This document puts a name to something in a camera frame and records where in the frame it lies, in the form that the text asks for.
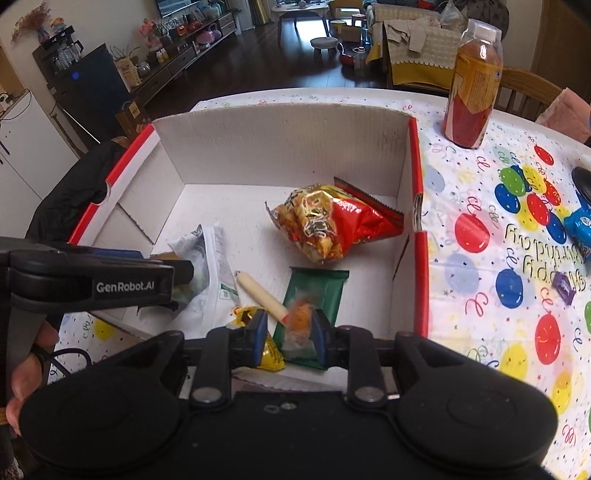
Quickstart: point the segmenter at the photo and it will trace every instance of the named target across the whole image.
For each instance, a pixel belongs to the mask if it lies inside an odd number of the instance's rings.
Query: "white cardboard box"
[[[348,104],[309,102],[220,106],[156,120],[133,143],[107,181],[101,205],[91,205],[72,243],[168,251],[167,241],[199,224],[220,222],[230,266],[284,297],[290,266],[309,260],[272,224],[265,210],[290,191],[338,176],[405,213],[403,235],[354,246],[337,325],[357,325],[376,338],[399,330],[425,334],[428,315],[427,241],[420,228],[423,176],[416,120],[392,108],[367,106],[364,89]],[[254,304],[240,291],[243,304]],[[140,338],[167,329],[166,316],[136,308],[93,312]],[[290,366],[282,375],[343,387],[346,372]]]

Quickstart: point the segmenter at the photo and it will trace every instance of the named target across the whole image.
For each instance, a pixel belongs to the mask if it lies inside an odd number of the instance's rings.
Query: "white snack bag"
[[[226,259],[223,229],[216,223],[202,226],[168,246],[184,260],[193,263],[191,287],[197,295],[167,326],[180,330],[186,339],[204,338],[208,331],[228,324],[232,309],[240,305],[232,270]]]

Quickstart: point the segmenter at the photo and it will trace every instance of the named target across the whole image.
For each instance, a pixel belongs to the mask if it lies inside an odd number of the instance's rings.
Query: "red chip bag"
[[[343,258],[351,245],[398,236],[404,215],[347,182],[316,184],[291,192],[267,212],[314,263]]]

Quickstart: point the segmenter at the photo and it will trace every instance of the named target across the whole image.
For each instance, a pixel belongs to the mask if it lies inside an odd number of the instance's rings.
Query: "table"
[[[544,465],[557,478],[586,479],[591,281],[561,220],[579,207],[570,170],[591,165],[591,150],[498,111],[483,147],[463,150],[440,133],[447,100],[410,92],[272,90],[208,100],[194,110],[320,100],[391,108],[418,119],[425,187],[421,222],[429,238],[428,336],[545,392],[559,424]],[[516,201],[519,211],[511,213]],[[466,232],[482,241],[471,247]],[[548,283],[555,269],[568,272],[577,288],[570,307]],[[137,341],[86,313],[70,316],[60,338],[58,348],[86,348],[95,361]],[[63,359],[66,366],[82,366],[83,360],[73,357]]]
[[[274,22],[277,22],[277,44],[281,47],[281,30],[283,28],[284,18],[294,19],[294,28],[297,26],[298,17],[320,17],[324,24],[324,31],[326,36],[330,37],[328,22],[326,21],[326,14],[329,11],[329,3],[333,0],[321,2],[319,4],[308,4],[306,8],[300,8],[297,4],[276,5],[271,8],[271,15]]]

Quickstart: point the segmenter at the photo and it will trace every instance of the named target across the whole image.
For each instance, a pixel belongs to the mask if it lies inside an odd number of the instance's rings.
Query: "wooden floor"
[[[166,86],[148,105],[152,119],[190,110],[197,102],[235,93],[291,87],[385,88],[385,76],[372,69],[357,79],[352,67],[337,57],[314,59],[310,40],[324,37],[320,19],[299,19],[297,29],[285,20],[281,48],[277,24],[270,23],[230,36]]]

